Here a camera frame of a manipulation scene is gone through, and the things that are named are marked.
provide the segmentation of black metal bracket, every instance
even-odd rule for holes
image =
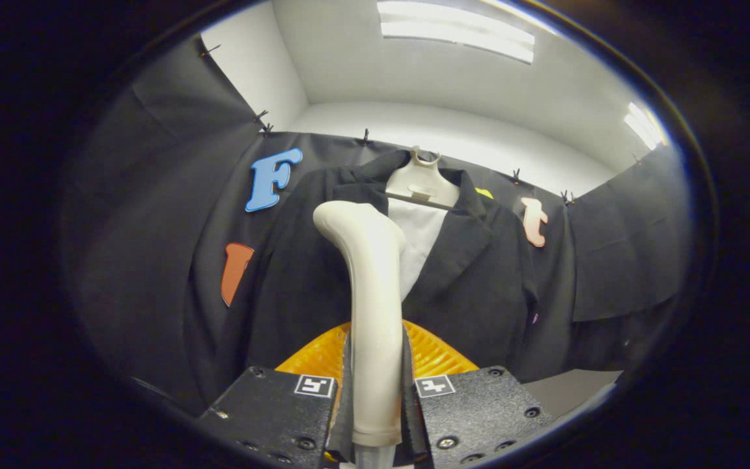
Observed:
[[[321,469],[337,383],[253,366],[199,418],[199,430],[233,451]]]
[[[555,421],[502,366],[415,381],[435,469],[506,451]]]

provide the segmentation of ceiling light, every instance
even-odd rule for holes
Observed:
[[[432,3],[378,2],[384,38],[455,42],[513,59],[534,60],[534,36],[477,13]]]
[[[642,139],[647,148],[655,149],[658,143],[664,140],[657,126],[652,124],[649,116],[646,116],[634,103],[630,103],[629,111],[627,117],[624,118],[625,124]]]
[[[479,0],[482,3],[487,3],[488,5],[491,5],[492,7],[499,8],[500,10],[503,10],[503,12],[508,12],[511,15],[521,18],[525,21],[528,21],[529,23],[533,24],[534,26],[539,27],[539,29],[543,29],[547,31],[548,33],[551,33],[552,35],[557,36],[557,31],[554,30],[553,27],[549,26],[548,24],[544,23],[544,21],[539,20],[538,18],[534,18],[529,13],[524,12],[521,9],[515,8],[512,5],[509,5],[506,2],[501,2],[500,0]]]

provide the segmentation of white pipe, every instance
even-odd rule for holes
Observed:
[[[360,454],[356,466],[384,467],[388,459],[390,467],[394,446],[401,442],[404,325],[398,256],[407,240],[396,223],[370,204],[325,202],[313,219],[340,249],[352,283],[352,442]]]

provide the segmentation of suit jacket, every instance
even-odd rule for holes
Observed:
[[[387,179],[408,161],[408,151],[399,150],[364,166],[303,176],[247,265],[224,327],[211,330],[216,337],[191,356],[205,398],[218,397],[246,366],[277,366],[350,320],[346,262],[314,226],[313,211],[328,200],[346,200],[387,214]],[[523,222],[479,195],[464,170],[441,169],[441,175],[460,187],[459,199],[402,314],[479,366],[515,369],[538,307]]]

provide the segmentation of clothes hanger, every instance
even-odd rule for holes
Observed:
[[[438,161],[419,158],[419,146],[410,149],[410,162],[393,171],[387,181],[387,196],[421,205],[452,208],[459,199],[459,186],[448,181],[438,172]]]

